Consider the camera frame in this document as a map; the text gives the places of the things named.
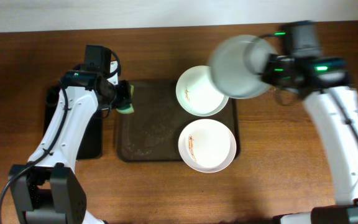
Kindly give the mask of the green and yellow sponge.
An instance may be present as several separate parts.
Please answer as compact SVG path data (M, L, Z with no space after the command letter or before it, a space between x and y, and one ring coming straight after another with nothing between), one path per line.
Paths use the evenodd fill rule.
M130 94L133 96L134 93L134 86L130 85ZM117 108L116 111L120 114L131 114L134 113L134 107L132 103L129 103L123 107Z

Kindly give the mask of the white plate with ring pattern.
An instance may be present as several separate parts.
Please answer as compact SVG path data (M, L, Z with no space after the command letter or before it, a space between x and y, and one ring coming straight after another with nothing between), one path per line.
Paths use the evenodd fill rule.
M257 97L270 85L262 81L260 73L267 65L274 47L257 36L238 35L221 43L211 54L208 66L215 88L236 99Z

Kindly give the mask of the white plate with sauce streak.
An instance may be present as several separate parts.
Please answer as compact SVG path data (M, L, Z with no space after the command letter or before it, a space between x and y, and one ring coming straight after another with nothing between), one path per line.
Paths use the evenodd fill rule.
M234 160L237 143L232 131L213 119L198 119L188 124L178 138L182 160L194 170L214 173Z

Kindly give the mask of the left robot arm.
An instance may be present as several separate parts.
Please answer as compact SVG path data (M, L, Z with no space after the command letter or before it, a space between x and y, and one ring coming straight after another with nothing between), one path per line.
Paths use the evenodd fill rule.
M132 113L133 87L112 72L70 70L60 79L52 120L27 164L15 164L0 196L11 192L20 223L102 223L87 210L75 175L88 124L99 111Z

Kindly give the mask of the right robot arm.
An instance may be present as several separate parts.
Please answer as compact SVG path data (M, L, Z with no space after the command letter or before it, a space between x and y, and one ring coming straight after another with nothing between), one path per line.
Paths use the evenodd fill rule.
M358 223L358 94L341 58L271 54L262 81L302 99L323 143L335 204L276 218L277 223Z

